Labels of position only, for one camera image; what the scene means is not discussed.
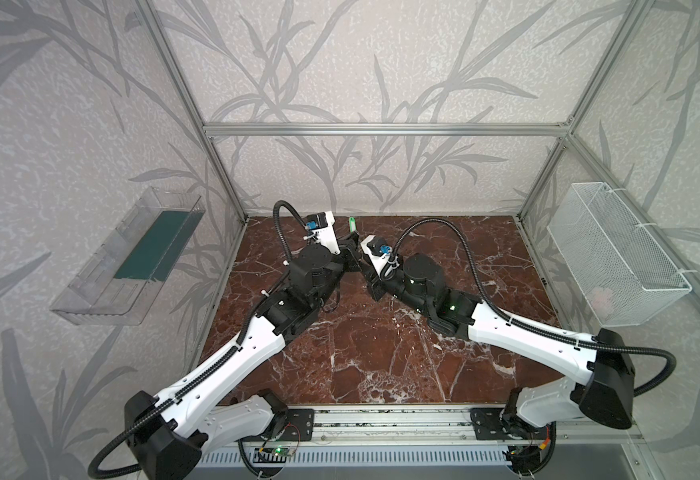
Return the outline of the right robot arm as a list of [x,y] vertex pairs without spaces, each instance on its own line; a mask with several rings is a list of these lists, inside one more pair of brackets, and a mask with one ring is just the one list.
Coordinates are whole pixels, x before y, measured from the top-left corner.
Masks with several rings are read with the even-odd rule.
[[366,251],[364,274],[375,295],[390,294],[420,313],[443,336],[497,346],[544,364],[561,378],[512,391],[504,409],[507,426],[541,429],[586,417],[627,430],[633,425],[635,369],[622,352],[589,349],[589,335],[493,310],[487,300],[446,285],[442,268],[416,254],[382,278],[389,250]]

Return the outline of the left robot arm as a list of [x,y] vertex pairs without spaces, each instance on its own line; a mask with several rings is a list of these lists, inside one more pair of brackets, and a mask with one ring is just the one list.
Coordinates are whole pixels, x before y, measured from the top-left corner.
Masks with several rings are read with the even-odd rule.
[[289,408],[270,390],[227,407],[219,403],[319,318],[342,276],[358,270],[358,244],[351,233],[337,254],[320,244],[303,248],[236,337],[157,395],[140,391],[127,402],[124,441],[137,470],[149,479],[183,479],[217,447],[286,432]]

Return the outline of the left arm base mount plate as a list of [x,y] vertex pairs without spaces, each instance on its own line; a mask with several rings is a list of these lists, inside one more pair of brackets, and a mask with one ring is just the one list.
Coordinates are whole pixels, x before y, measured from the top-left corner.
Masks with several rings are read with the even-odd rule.
[[243,441],[310,441],[315,426],[315,414],[314,409],[289,408],[285,413],[277,414],[263,433],[244,437]]

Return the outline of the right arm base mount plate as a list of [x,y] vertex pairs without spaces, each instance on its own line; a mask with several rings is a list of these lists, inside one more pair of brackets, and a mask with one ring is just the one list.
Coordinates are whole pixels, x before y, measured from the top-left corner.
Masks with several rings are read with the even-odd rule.
[[470,421],[477,440],[527,441],[540,443],[550,434],[548,427],[535,427],[504,407],[476,407]]

